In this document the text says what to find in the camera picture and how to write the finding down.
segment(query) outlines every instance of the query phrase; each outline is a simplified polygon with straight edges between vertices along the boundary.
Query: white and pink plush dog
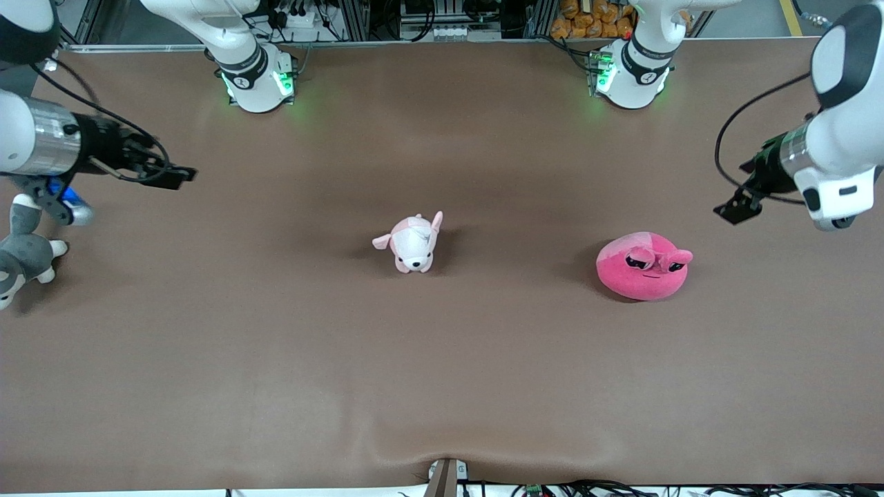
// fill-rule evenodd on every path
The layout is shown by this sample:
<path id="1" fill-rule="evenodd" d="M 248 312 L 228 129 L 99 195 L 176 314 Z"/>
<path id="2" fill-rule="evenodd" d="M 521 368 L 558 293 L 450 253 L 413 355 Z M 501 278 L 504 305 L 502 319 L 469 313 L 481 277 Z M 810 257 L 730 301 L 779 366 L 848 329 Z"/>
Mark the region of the white and pink plush dog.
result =
<path id="1" fill-rule="evenodd" d="M 375 249 L 390 246 L 396 256 L 396 269 L 400 272 L 427 272 L 433 265 L 433 249 L 442 226 L 442 212 L 437 212 L 433 222 L 420 214 L 402 219 L 392 231 L 371 241 Z"/>

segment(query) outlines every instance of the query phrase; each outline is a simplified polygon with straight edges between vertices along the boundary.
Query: gray floor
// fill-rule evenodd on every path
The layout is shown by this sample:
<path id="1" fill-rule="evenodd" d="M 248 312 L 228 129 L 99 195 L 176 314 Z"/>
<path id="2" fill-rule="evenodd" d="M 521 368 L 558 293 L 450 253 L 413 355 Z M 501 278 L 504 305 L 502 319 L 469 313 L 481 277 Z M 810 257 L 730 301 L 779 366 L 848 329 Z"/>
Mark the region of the gray floor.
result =
<path id="1" fill-rule="evenodd" d="M 797 0 L 807 12 L 818 13 L 835 20 L 850 7 L 865 0 Z M 65 0 L 58 8 L 65 26 L 76 26 L 85 0 Z M 190 44 L 197 43 L 187 31 L 174 23 L 149 12 L 138 0 L 120 0 L 110 3 L 113 12 L 105 16 L 107 27 L 95 35 L 99 43 Z M 802 34 L 814 36 L 821 30 L 800 19 Z M 743 0 L 738 5 L 715 12 L 706 26 L 704 38 L 758 38 L 790 36 L 779 0 Z M 15 68 L 0 73 L 0 88 L 21 95 L 30 95 L 36 75 L 28 68 Z"/>

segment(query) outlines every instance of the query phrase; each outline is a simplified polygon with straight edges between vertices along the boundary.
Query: round pink plush toy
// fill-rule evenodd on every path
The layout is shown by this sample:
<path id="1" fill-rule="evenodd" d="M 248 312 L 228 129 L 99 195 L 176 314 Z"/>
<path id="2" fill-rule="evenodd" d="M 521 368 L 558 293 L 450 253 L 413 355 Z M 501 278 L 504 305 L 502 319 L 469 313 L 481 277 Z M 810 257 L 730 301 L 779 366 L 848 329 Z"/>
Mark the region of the round pink plush toy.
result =
<path id="1" fill-rule="evenodd" d="M 598 253 L 598 278 L 614 292 L 639 301 L 665 299 L 688 278 L 694 258 L 656 233 L 622 236 Z"/>

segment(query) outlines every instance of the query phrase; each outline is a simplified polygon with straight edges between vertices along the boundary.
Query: brown tabletop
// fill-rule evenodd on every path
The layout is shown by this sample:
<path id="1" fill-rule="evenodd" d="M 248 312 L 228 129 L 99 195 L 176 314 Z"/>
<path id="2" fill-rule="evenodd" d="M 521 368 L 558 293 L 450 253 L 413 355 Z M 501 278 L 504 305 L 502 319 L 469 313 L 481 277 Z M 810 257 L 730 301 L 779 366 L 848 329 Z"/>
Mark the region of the brown tabletop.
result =
<path id="1" fill-rule="evenodd" d="M 545 44 L 317 50 L 266 115 L 201 53 L 66 55 L 200 175 L 75 181 L 95 223 L 54 230 L 57 280 L 0 317 L 0 491 L 392 486 L 440 456 L 514 482 L 880 481 L 884 210 L 842 233 L 712 213 L 720 125 L 812 45 L 688 42 L 642 111 Z M 728 167 L 813 110 L 805 83 L 747 111 Z M 436 266 L 399 275 L 371 239 L 435 210 Z M 643 230 L 696 255 L 665 302 L 593 275 Z"/>

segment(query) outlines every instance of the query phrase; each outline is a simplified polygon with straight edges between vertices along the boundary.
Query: pink plush toy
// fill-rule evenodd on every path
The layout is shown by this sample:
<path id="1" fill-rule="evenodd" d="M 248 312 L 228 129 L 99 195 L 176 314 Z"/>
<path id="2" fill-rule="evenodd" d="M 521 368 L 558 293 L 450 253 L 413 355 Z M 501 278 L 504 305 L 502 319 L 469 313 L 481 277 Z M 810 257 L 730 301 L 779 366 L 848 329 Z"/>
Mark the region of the pink plush toy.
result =
<path id="1" fill-rule="evenodd" d="M 391 232 L 372 240 L 371 244 L 378 250 L 389 245 L 400 272 L 427 272 L 433 265 L 433 249 L 441 226 L 442 212 L 436 213 L 432 223 L 417 214 L 402 219 Z"/>
<path id="2" fill-rule="evenodd" d="M 665 299 L 688 278 L 694 255 L 656 233 L 632 233 L 598 253 L 598 278 L 614 292 L 639 301 Z"/>

